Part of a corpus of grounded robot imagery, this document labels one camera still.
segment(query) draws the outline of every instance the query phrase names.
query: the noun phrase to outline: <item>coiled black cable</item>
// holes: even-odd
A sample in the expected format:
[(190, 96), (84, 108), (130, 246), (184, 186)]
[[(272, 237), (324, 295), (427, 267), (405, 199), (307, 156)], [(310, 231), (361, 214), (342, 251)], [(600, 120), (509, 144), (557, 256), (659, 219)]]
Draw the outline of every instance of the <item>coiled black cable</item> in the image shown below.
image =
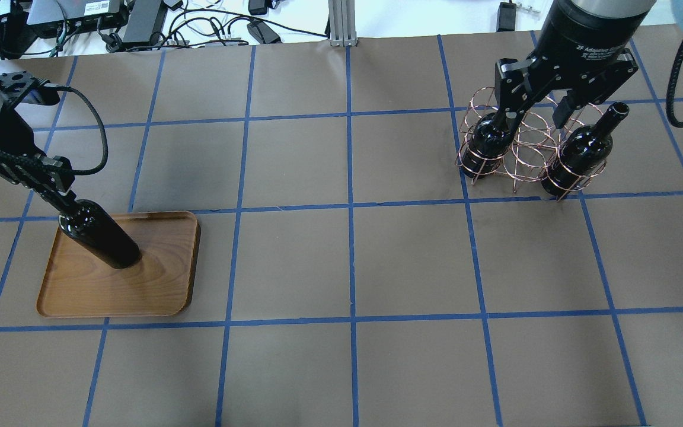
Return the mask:
[(678, 83), (678, 74), (681, 71), (681, 63), (683, 63), (683, 40), (681, 40), (681, 44), (676, 52), (676, 58), (671, 68), (671, 78), (669, 78), (669, 88), (666, 93), (666, 115), (668, 116), (669, 123), (676, 128), (683, 128), (683, 122), (676, 119), (676, 114), (674, 113), (674, 98), (676, 96), (676, 84)]

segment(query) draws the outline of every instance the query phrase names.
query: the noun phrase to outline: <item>bottle opening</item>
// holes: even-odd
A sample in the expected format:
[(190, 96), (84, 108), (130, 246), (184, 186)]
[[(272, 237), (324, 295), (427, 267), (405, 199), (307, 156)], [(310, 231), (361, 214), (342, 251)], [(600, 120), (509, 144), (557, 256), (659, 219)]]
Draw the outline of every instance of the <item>bottle opening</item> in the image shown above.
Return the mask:
[(613, 103), (610, 108), (615, 111), (615, 113), (621, 114), (622, 116), (628, 114), (628, 105), (625, 103)]

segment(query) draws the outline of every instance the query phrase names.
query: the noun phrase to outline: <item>wooden tray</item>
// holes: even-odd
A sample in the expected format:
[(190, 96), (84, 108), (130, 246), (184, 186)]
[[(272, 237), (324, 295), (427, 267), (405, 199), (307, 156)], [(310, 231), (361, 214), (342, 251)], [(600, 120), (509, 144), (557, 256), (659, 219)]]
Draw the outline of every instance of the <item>wooden tray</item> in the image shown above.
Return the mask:
[(106, 265), (59, 229), (36, 311), (47, 318), (172, 316), (192, 301), (200, 227), (190, 212), (112, 215), (141, 259)]

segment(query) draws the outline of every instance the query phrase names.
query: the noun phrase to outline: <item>metal frame post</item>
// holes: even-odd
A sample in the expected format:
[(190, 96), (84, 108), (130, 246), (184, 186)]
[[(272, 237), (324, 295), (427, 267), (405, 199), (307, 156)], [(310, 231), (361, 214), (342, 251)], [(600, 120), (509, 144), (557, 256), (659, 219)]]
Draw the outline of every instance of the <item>metal frame post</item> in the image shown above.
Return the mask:
[(355, 0), (328, 0), (328, 26), (331, 46), (357, 46)]

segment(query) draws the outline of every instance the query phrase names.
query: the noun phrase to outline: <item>dark wine bottle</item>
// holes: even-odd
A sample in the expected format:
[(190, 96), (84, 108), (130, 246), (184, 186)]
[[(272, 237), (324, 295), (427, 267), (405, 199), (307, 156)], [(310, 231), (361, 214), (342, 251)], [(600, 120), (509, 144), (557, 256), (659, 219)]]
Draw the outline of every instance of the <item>dark wine bottle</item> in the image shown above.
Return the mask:
[(509, 129), (507, 117), (502, 111), (483, 116), (461, 153), (460, 170), (471, 178), (478, 176), (479, 179), (493, 172), (510, 148), (513, 133), (515, 129)]
[(107, 212), (91, 200), (76, 200), (70, 214), (60, 214), (59, 228), (76, 243), (113, 268), (125, 268), (141, 258), (135, 241)]
[(610, 133), (628, 116), (628, 106), (613, 103), (594, 125), (574, 130), (558, 149), (558, 157), (542, 174), (542, 187), (555, 197), (562, 197), (586, 179), (605, 161), (613, 148)]

